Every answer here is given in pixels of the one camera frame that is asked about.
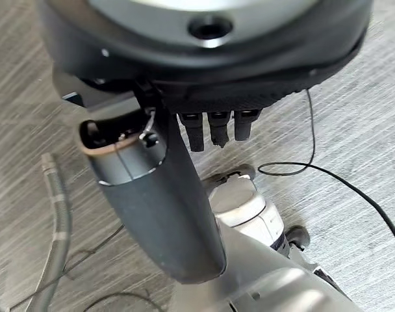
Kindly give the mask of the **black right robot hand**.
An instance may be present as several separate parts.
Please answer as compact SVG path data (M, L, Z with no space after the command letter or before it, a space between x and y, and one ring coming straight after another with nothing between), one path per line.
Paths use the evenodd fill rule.
M203 121L224 146L261 110L318 85L359 52L372 1L38 1L62 99L85 108L78 143L129 233L175 280L227 260L189 156Z

